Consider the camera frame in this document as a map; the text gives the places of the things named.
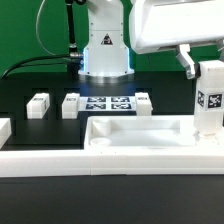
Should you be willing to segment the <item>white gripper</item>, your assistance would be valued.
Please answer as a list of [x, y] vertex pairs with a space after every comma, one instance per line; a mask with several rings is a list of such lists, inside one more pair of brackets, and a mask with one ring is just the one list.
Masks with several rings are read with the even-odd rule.
[[188, 79], [196, 77], [190, 45], [224, 39], [224, 0], [131, 0], [129, 36], [138, 54], [174, 49]]

